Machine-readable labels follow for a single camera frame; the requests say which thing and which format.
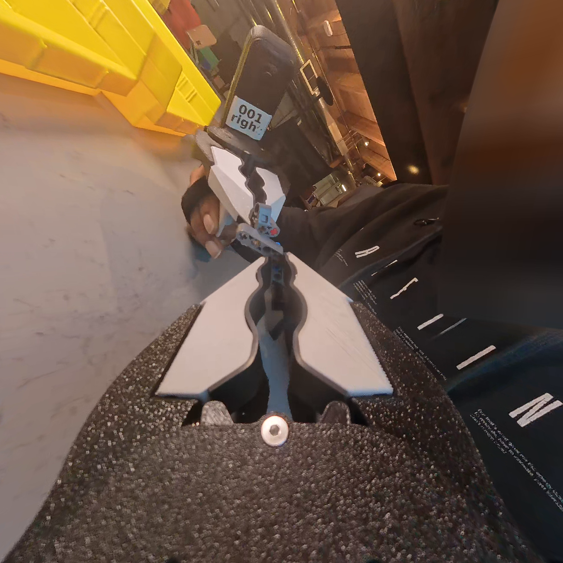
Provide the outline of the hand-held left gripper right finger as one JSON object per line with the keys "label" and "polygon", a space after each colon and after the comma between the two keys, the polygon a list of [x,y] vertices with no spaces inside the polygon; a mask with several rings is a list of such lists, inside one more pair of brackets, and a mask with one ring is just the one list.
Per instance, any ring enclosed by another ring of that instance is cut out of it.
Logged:
{"label": "hand-held left gripper right finger", "polygon": [[295,255],[285,255],[284,329],[290,355],[292,419],[319,422],[326,407],[390,398],[394,388],[366,335],[352,300]]}

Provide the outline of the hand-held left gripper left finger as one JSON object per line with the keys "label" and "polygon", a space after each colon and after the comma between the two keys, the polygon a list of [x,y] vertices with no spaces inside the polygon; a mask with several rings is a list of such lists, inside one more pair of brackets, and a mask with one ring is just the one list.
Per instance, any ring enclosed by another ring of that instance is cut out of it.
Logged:
{"label": "hand-held left gripper left finger", "polygon": [[236,423],[262,418],[269,383],[259,351],[258,324],[270,265],[258,258],[200,305],[155,388],[159,398],[221,402]]}

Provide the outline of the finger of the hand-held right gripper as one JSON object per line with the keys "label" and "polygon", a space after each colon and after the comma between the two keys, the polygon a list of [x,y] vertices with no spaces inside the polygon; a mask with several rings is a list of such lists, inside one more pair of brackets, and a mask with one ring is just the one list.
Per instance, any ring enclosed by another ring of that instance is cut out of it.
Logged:
{"label": "finger of the hand-held right gripper", "polygon": [[254,194],[247,186],[247,179],[240,168],[243,162],[235,154],[217,146],[211,147],[213,164],[208,184],[220,202],[220,222],[228,216],[232,220],[250,221],[255,207]]}
{"label": "finger of the hand-held right gripper", "polygon": [[268,169],[253,170],[253,211],[258,204],[271,208],[271,218],[277,220],[285,203],[285,193],[278,176]]}

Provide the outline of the grey brick beam piece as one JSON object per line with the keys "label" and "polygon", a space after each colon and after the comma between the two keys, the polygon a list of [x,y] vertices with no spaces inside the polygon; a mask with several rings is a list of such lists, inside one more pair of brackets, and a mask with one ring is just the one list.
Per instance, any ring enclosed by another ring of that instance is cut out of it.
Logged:
{"label": "grey brick beam piece", "polygon": [[264,286],[264,324],[273,341],[285,333],[285,254],[283,247],[257,229],[241,223],[236,229],[236,240],[265,257],[265,277],[260,278]]}

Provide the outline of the grey desk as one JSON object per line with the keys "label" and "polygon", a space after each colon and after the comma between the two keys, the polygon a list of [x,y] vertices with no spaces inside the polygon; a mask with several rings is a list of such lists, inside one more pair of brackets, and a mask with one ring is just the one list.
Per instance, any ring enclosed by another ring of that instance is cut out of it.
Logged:
{"label": "grey desk", "polygon": [[1,558],[120,372],[245,262],[189,239],[192,136],[1,75]]}

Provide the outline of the person's right hand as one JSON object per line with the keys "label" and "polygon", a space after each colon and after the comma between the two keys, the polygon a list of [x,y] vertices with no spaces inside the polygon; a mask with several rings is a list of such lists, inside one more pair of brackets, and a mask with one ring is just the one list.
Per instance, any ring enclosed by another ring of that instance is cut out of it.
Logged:
{"label": "person's right hand", "polygon": [[203,247],[211,258],[221,255],[224,244],[218,237],[220,201],[208,184],[204,165],[195,168],[181,198],[181,209],[190,237]]}

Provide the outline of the beige chair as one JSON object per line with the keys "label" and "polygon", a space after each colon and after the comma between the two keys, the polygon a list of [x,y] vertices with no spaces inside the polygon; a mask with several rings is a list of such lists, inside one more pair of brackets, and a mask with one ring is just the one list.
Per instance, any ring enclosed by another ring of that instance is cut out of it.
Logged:
{"label": "beige chair", "polygon": [[198,25],[186,31],[191,44],[197,49],[202,50],[214,46],[217,43],[215,35],[206,24]]}

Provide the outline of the red chair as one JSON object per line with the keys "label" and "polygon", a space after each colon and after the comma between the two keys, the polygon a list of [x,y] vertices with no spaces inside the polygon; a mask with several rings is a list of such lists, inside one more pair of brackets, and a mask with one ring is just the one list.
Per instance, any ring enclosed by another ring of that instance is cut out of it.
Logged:
{"label": "red chair", "polygon": [[201,18],[190,1],[170,1],[168,12],[171,23],[184,31],[201,25]]}

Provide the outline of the yellow storage bin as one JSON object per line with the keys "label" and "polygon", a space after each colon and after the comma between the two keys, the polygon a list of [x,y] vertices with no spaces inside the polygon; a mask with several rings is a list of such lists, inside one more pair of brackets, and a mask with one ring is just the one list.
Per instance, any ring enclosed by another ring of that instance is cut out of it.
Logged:
{"label": "yellow storage bin", "polygon": [[175,136],[221,101],[163,17],[172,1],[1,1],[1,73],[104,95],[137,128]]}

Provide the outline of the person's black hoodie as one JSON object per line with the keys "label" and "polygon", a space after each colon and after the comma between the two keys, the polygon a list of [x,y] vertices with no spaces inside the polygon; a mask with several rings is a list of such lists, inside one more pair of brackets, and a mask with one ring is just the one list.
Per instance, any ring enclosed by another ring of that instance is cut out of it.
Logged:
{"label": "person's black hoodie", "polygon": [[392,250],[367,229],[311,234],[311,265],[409,347],[447,390],[518,527],[562,562],[562,336],[454,317],[438,304],[441,237]]}

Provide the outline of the metal ventilation duct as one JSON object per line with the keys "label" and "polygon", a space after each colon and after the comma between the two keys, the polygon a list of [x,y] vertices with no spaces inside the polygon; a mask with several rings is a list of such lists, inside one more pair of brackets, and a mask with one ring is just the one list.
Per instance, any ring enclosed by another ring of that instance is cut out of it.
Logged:
{"label": "metal ventilation duct", "polygon": [[305,18],[296,1],[272,1],[271,4],[279,28],[297,55],[297,74],[308,96],[308,104],[323,124],[336,154],[347,157],[348,129],[337,121],[341,110],[321,67],[319,56],[307,38]]}

